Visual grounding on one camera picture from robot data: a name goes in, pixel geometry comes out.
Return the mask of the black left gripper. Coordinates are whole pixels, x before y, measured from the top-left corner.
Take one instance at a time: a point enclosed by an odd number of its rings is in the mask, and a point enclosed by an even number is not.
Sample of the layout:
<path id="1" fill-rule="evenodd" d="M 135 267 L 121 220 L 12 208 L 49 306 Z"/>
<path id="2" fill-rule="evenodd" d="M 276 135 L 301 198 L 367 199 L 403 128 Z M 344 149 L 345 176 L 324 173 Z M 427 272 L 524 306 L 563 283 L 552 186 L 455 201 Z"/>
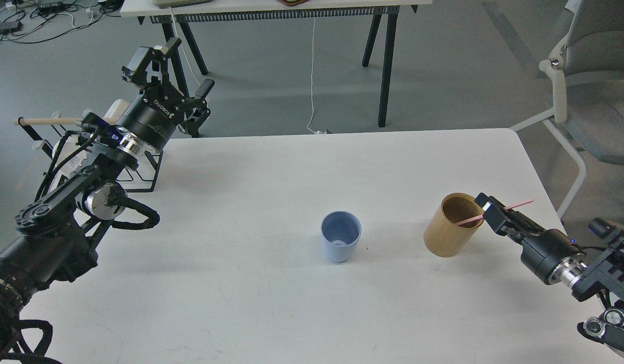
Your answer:
<path id="1" fill-rule="evenodd" d="M 140 47 L 130 62 L 122 67 L 122 79 L 138 88 L 138 97 L 124 111 L 117 126 L 134 134 L 153 152 L 161 152 L 176 131 L 176 125 L 184 134 L 200 138 L 200 127 L 210 117 L 206 97 L 213 89 L 215 81 L 206 78 L 196 94 L 187 99 L 185 107 L 179 107 L 186 96 L 169 80 L 168 61 L 178 55 L 181 39 L 172 37 L 164 45 L 154 48 Z"/>

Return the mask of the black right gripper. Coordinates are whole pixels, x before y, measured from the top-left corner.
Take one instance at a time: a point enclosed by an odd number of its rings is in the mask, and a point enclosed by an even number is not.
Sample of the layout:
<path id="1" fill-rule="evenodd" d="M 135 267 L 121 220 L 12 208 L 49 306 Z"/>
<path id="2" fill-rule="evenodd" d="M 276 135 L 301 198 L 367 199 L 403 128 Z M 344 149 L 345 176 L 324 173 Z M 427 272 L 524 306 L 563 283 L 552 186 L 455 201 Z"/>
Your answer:
<path id="1" fill-rule="evenodd" d="M 483 219 L 502 237 L 522 247 L 520 261 L 547 285 L 560 281 L 557 271 L 569 260 L 581 262 L 585 253 L 559 230 L 545 230 L 521 212 L 503 205 L 494 196 L 479 193 L 475 203 L 483 210 Z"/>

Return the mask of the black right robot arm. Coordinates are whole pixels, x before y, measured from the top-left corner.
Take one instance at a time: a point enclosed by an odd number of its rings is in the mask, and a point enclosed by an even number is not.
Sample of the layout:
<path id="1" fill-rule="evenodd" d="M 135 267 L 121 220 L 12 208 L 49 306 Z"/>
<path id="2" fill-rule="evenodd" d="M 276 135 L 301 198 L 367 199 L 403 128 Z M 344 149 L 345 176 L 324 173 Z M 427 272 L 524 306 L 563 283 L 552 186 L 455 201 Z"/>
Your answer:
<path id="1" fill-rule="evenodd" d="M 600 299 L 602 313 L 579 323 L 577 330 L 624 358 L 624 226 L 601 217 L 593 219 L 589 230 L 605 247 L 593 262 L 585 263 L 586 247 L 561 231 L 546 230 L 484 193 L 475 197 L 475 203 L 497 235 L 521 246 L 521 262 L 540 281 L 547 285 L 563 283 L 580 302 L 592 297 Z"/>

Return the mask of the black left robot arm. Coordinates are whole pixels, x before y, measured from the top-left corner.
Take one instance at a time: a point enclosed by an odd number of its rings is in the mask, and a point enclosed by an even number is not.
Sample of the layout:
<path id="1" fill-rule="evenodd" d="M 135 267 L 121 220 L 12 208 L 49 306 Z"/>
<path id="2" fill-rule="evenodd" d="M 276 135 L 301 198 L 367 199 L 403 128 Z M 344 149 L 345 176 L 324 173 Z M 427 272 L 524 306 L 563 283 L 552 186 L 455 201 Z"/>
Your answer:
<path id="1" fill-rule="evenodd" d="M 0 252 L 0 362 L 54 363 L 46 357 L 52 325 L 22 320 L 22 309 L 54 281 L 72 282 L 96 267 L 95 249 L 110 228 L 149 230 L 159 223 L 159 214 L 132 200 L 117 179 L 143 156 L 162 154 L 178 127 L 196 136 L 210 115 L 213 80 L 193 97 L 169 81 L 168 61 L 180 43 L 173 37 L 136 51 L 122 78 L 138 87 L 138 97 L 114 123 L 87 113 L 79 130 L 66 132 L 61 141 L 76 136 L 78 148 L 61 159 L 58 147 L 34 203 L 15 217 L 18 237 Z"/>

